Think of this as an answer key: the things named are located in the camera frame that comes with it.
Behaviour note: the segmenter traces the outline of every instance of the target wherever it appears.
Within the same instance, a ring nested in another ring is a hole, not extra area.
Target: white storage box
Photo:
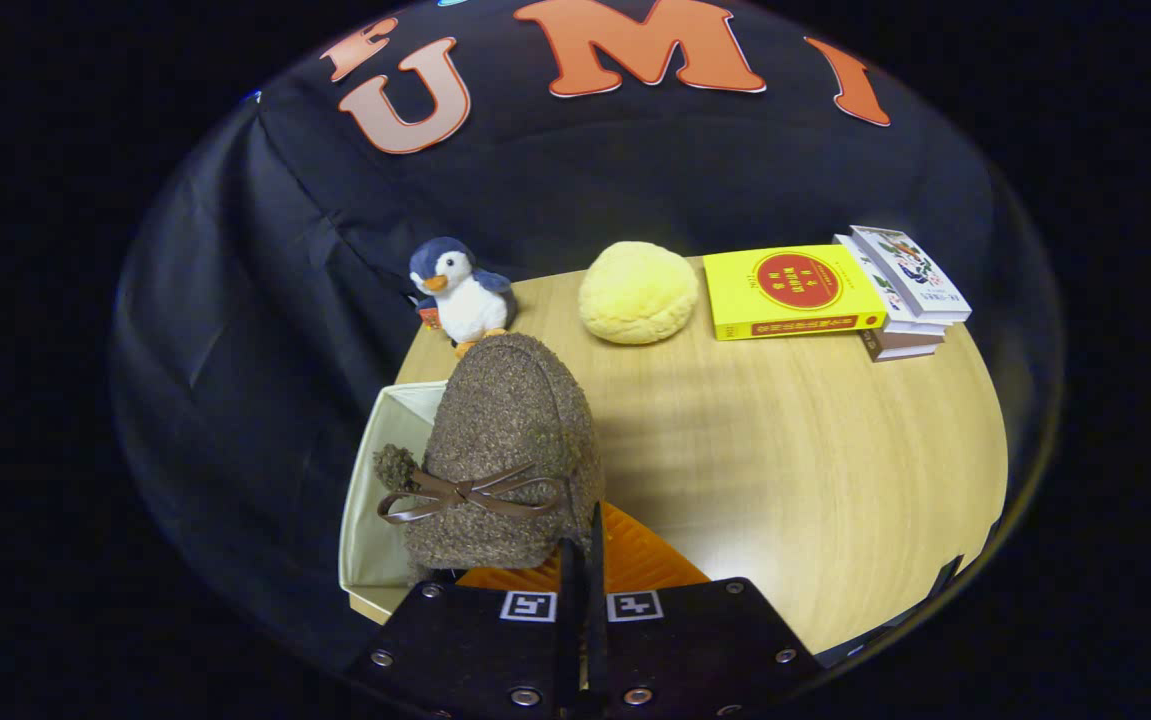
[[[340,587],[348,605],[375,623],[386,623],[406,597],[407,556],[402,529],[375,512],[388,488],[374,474],[375,452],[392,443],[424,464],[424,447],[445,392],[445,381],[387,386],[369,412],[348,484],[340,527]]]

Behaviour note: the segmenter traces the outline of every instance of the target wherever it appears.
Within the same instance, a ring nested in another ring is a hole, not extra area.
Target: letter m
[[[549,85],[557,97],[610,92],[624,78],[599,63],[594,47],[619,61],[647,85],[658,85],[677,46],[686,64],[677,79],[692,87],[761,92],[767,82],[748,67],[731,32],[731,14],[698,0],[657,0],[645,22],[635,22],[595,0],[544,0],[524,6],[512,17],[543,28],[558,77]]]

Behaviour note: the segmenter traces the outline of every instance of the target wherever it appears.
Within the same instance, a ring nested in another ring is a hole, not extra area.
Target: pompom
[[[411,478],[414,470],[416,457],[405,447],[388,443],[383,450],[375,452],[375,475],[389,491],[411,492],[419,489],[419,484]]]
[[[579,316],[602,340],[645,345],[680,331],[698,298],[685,258],[649,242],[617,242],[584,275]]]

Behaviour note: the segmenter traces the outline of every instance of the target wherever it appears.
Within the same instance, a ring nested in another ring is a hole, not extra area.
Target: penguin plush toy
[[[453,237],[434,237],[411,255],[411,281],[437,307],[439,322],[464,357],[483,337],[506,331],[517,315],[512,283],[478,268],[473,252]]]

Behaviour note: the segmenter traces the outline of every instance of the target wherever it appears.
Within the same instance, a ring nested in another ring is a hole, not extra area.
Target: brown ribbon bow
[[[543,505],[521,505],[518,501],[500,500],[496,495],[503,495],[511,489],[517,489],[521,487],[528,487],[531,483],[552,483],[552,478],[519,478],[516,475],[520,475],[526,470],[534,468],[534,462],[525,464],[520,468],[513,468],[512,470],[504,470],[502,473],[496,473],[489,478],[482,480],[442,480],[433,477],[428,473],[424,473],[419,468],[414,469],[414,476],[412,477],[416,483],[419,483],[418,491],[414,492],[392,492],[389,493],[382,501],[379,501],[378,512],[380,518],[389,521],[392,524],[411,523],[411,521],[421,520],[428,518],[428,515],[435,515],[448,507],[460,505],[462,501],[471,501],[482,510],[488,510],[491,512],[498,512],[501,515],[509,515],[511,518],[538,518],[539,515],[546,514],[546,512],[551,512],[557,507],[557,501],[561,500],[561,493],[557,492],[557,488],[554,487],[552,499],[543,503]],[[420,497],[427,501],[419,507],[411,507],[411,510],[403,510],[401,512],[392,512],[389,514],[388,510],[391,508],[392,504],[401,500],[403,497]]]

